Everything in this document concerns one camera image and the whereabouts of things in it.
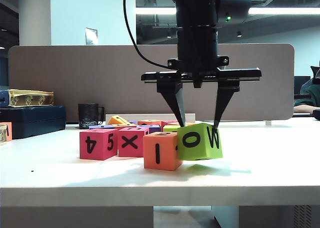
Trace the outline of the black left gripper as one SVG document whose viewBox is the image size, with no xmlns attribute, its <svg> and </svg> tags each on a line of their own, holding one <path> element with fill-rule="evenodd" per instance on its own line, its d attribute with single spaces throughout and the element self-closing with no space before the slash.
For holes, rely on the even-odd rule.
<svg viewBox="0 0 320 228">
<path fill-rule="evenodd" d="M 240 91 L 240 81 L 258 81 L 262 76 L 259 68 L 223 69 L 229 61 L 228 56 L 218 55 L 216 28 L 178 28 L 177 58 L 167 61 L 169 71 L 146 72 L 141 80 L 157 83 L 157 92 L 181 127 L 186 125 L 182 83 L 193 83 L 195 88 L 200 88 L 203 82 L 218 82 L 214 115 L 214 127 L 218 128 L 230 99 Z"/>
</svg>

